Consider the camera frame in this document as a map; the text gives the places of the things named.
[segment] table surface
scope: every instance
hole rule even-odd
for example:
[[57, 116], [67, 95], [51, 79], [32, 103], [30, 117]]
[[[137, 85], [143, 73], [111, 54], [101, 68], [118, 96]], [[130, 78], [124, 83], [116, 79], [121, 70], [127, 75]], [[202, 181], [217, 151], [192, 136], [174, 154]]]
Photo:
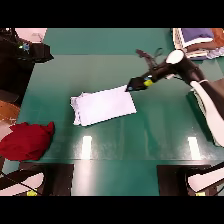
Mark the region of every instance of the table surface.
[[[132, 93], [136, 114], [73, 125], [70, 97], [122, 86], [146, 72], [135, 49], [163, 47], [163, 60], [173, 50], [169, 29], [48, 29], [45, 43], [55, 58], [35, 65], [17, 123], [54, 121], [53, 142], [38, 162], [75, 163], [73, 195], [158, 195], [157, 164], [224, 159], [197, 121], [186, 97], [190, 87], [177, 79]], [[209, 80], [223, 77], [220, 60], [199, 63]], [[84, 136], [92, 137], [89, 161]], [[188, 137], [197, 139], [199, 156]]]

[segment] crumpled red cloth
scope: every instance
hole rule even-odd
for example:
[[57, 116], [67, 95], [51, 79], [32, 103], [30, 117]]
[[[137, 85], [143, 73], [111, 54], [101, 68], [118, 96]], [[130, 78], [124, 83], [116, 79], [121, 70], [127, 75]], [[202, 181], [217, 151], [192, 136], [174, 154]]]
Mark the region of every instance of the crumpled red cloth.
[[13, 132], [0, 142], [0, 155], [9, 160], [39, 160], [50, 145], [54, 123], [43, 126], [24, 122], [10, 129]]

